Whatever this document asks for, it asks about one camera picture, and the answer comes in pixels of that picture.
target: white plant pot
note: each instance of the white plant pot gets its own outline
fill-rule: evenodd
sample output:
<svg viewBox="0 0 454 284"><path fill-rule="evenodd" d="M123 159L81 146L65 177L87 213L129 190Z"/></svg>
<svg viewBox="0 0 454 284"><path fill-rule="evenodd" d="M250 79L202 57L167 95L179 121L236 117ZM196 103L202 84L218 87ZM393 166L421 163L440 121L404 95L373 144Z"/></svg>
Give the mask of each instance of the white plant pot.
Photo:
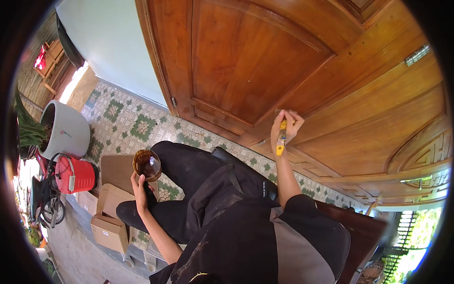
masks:
<svg viewBox="0 0 454 284"><path fill-rule="evenodd" d="M44 151L39 153L51 159L56 153L68 154L76 159L82 158L90 144L90 126L85 117L70 106L51 100L44 109L41 124L50 125L52 134Z"/></svg>

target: cardboard sheet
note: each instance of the cardboard sheet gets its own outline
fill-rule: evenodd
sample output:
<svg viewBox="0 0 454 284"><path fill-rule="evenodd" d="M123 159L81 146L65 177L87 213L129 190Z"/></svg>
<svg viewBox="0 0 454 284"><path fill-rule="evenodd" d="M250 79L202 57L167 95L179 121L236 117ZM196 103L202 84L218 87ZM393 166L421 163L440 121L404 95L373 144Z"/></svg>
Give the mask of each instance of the cardboard sheet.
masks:
<svg viewBox="0 0 454 284"><path fill-rule="evenodd" d="M131 185L131 175L133 169L134 155L104 155L101 157L101 184L112 184L124 191L134 195ZM150 184L155 191L153 192L156 200L158 195L158 182Z"/></svg>

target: motorcycle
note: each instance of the motorcycle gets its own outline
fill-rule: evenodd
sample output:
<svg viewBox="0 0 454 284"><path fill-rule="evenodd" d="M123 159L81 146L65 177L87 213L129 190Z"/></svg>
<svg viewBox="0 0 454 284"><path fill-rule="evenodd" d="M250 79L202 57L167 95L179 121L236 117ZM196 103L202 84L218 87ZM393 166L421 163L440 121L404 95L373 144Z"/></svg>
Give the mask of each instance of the motorcycle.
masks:
<svg viewBox="0 0 454 284"><path fill-rule="evenodd" d="M43 179L32 177L29 205L33 225L41 223L48 227L47 224L50 224L51 228L55 228L55 225L60 224L66 215L66 209L60 200L61 192L55 180L54 158L60 154L55 154L50 161L43 158L38 151L35 154L43 172Z"/></svg>

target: red cloth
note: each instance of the red cloth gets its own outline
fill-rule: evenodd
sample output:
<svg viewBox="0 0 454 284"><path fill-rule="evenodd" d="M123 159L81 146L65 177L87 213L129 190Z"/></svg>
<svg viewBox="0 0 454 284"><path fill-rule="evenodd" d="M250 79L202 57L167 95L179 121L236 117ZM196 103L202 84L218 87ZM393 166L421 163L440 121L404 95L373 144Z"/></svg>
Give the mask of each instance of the red cloth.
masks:
<svg viewBox="0 0 454 284"><path fill-rule="evenodd" d="M46 50L44 49L44 45L41 46L41 51L36 58L35 68L36 67L39 68L39 70L46 68Z"/></svg>

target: hand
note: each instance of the hand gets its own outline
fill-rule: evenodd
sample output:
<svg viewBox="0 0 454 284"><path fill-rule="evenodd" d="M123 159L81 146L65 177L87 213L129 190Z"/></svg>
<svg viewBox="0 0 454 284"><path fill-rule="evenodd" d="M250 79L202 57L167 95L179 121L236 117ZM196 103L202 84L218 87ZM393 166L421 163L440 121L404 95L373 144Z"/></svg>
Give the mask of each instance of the hand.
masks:
<svg viewBox="0 0 454 284"><path fill-rule="evenodd" d="M276 119L274 119L274 124L271 127L271 149L273 151L275 158L277 158L276 154L277 136L279 134L279 128L281 126L281 122L284 120L284 117L287 119L286 144L296 136L298 130L301 128L301 125L303 125L304 123L304 119L300 117L295 111L293 110L280 111Z"/></svg>
<svg viewBox="0 0 454 284"><path fill-rule="evenodd" d="M147 195L145 194L145 188L143 183L145 182L145 176L142 174L139 177L139 183L136 182L136 172L133 172L131 175L131 183L133 184L134 196L136 198L137 212L142 214L148 210Z"/></svg>

